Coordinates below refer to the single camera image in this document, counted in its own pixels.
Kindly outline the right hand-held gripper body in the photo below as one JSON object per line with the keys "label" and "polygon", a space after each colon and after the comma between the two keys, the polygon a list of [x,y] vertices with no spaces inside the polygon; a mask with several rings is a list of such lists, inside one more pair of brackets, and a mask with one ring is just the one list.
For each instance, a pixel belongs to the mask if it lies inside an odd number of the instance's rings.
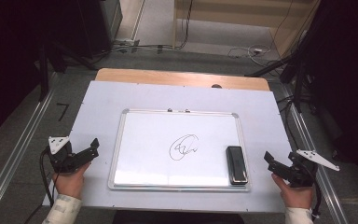
{"label": "right hand-held gripper body", "polygon": [[311,187],[316,179],[319,165],[334,171],[340,170],[337,165],[312,150],[298,149],[296,152],[291,152],[288,158],[293,163],[290,167],[293,175],[288,178],[292,188]]}

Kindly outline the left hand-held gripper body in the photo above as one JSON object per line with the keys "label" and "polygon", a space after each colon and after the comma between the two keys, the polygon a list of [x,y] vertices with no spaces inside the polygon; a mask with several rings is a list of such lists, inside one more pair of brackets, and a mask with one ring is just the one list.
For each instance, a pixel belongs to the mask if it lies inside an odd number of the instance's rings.
{"label": "left hand-held gripper body", "polygon": [[72,150],[70,138],[48,138],[48,157],[54,171],[58,173],[73,173],[84,165],[84,162]]}

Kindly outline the black whiteboard eraser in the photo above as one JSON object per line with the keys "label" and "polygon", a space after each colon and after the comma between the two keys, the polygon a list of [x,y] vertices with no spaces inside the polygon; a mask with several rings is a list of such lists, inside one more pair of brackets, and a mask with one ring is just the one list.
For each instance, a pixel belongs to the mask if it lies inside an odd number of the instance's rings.
{"label": "black whiteboard eraser", "polygon": [[248,183],[246,167],[241,147],[229,146],[226,149],[228,178],[233,186],[244,186]]}

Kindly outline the person's right hand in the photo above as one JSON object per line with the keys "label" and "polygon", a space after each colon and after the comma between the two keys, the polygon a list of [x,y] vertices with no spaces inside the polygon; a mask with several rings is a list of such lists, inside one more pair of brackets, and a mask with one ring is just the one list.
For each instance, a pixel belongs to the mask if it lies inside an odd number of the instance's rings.
{"label": "person's right hand", "polygon": [[281,190],[281,196],[286,207],[310,209],[312,204],[312,187],[292,188],[285,181],[275,175],[271,175],[273,181]]}

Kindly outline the person's left hand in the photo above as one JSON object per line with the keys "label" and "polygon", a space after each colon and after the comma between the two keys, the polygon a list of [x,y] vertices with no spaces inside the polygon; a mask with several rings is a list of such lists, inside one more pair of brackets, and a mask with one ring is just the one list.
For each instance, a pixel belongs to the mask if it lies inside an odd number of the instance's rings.
{"label": "person's left hand", "polygon": [[59,194],[81,199],[84,186],[84,174],[90,167],[90,162],[78,168],[75,172],[66,175],[54,174],[53,180]]}

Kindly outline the black tripod stand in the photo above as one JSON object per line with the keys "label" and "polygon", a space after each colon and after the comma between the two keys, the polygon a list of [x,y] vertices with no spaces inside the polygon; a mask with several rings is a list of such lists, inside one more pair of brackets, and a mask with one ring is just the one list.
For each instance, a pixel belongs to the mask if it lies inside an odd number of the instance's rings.
{"label": "black tripod stand", "polygon": [[89,70],[97,70],[93,64],[81,58],[65,45],[56,41],[43,41],[39,48],[39,74],[41,87],[39,101],[43,101],[47,97],[49,91],[48,63],[52,65],[53,70],[56,72],[64,73],[66,71],[67,65],[64,61],[63,54],[74,59],[81,65],[84,65]]}
{"label": "black tripod stand", "polygon": [[299,42],[295,51],[289,56],[286,56],[283,59],[268,65],[266,68],[262,68],[261,70],[248,75],[248,77],[262,77],[266,73],[284,65],[284,69],[280,74],[280,81],[283,84],[287,84],[293,78],[296,80],[294,98],[292,99],[292,102],[298,113],[302,112],[300,105],[301,91],[306,78],[306,57],[309,55],[310,43],[311,38],[309,36],[305,36]]}

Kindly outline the dark curtain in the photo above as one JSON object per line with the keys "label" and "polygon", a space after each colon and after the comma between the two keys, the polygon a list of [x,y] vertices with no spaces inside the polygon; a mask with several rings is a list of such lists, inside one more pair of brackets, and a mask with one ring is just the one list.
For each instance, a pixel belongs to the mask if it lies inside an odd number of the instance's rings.
{"label": "dark curtain", "polygon": [[70,0],[0,0],[0,127],[40,85],[39,48],[56,41],[53,29]]}
{"label": "dark curtain", "polygon": [[358,165],[358,0],[321,0],[311,28],[311,88],[334,123],[336,151]]}

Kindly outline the person's dark legs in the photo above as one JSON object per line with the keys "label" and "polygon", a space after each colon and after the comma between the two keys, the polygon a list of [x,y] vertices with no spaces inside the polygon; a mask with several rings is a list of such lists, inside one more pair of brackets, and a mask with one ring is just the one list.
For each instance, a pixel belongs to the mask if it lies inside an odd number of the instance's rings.
{"label": "person's dark legs", "polygon": [[112,224],[244,224],[236,214],[117,211]]}

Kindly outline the black cabinet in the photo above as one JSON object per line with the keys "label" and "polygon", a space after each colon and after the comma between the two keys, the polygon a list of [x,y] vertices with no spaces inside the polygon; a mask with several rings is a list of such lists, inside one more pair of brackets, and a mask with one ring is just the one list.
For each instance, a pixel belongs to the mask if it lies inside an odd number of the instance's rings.
{"label": "black cabinet", "polygon": [[92,58],[112,48],[123,20],[119,0],[76,0],[85,42],[82,54]]}

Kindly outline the aluminium floor rail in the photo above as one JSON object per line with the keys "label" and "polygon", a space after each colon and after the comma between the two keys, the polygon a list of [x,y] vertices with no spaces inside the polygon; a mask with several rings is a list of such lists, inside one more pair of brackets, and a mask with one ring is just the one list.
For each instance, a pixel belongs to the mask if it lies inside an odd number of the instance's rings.
{"label": "aluminium floor rail", "polygon": [[3,198],[8,185],[27,150],[27,147],[29,146],[34,133],[49,106],[51,98],[56,90],[56,86],[60,82],[61,78],[61,74],[57,72],[52,73],[48,80],[50,90],[48,91],[46,97],[36,105],[32,116],[28,120],[19,140],[12,149],[10,156],[5,162],[5,166],[0,172],[0,201]]}
{"label": "aluminium floor rail", "polygon": [[[290,100],[294,98],[294,92],[289,85],[282,85],[282,94],[288,101],[288,106],[283,110],[283,113],[285,115],[285,127],[289,132],[289,141],[294,144],[294,149],[304,148],[317,152],[318,149],[310,135],[303,114],[296,111],[293,102],[290,103]],[[334,224],[349,224],[327,169],[322,165],[318,168],[316,179],[320,187],[321,200],[327,206]]]}

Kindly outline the white whiteboard with metal frame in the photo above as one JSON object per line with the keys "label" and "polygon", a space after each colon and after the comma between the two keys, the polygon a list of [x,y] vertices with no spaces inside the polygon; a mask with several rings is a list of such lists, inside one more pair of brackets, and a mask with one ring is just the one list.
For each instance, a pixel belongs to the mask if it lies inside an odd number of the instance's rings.
{"label": "white whiteboard with metal frame", "polygon": [[135,110],[122,112],[108,187],[112,190],[249,191],[234,184],[228,147],[245,149],[235,113]]}

